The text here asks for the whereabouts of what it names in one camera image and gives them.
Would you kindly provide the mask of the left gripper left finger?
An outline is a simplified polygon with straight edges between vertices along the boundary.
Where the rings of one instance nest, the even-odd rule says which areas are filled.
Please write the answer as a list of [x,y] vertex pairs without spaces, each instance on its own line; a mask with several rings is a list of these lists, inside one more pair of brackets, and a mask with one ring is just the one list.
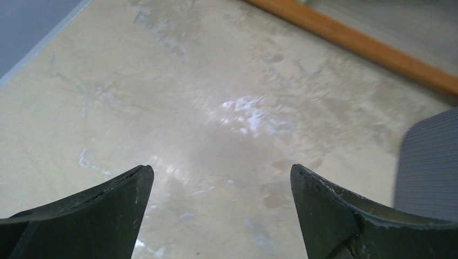
[[152,167],[139,165],[1,219],[1,258],[131,258],[153,181]]

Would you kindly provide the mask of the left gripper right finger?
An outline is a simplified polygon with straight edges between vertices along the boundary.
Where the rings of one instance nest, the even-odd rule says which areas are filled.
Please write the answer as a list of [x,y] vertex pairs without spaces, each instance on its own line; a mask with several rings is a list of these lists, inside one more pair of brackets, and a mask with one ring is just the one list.
[[457,258],[457,223],[405,213],[300,164],[291,189],[309,258]]

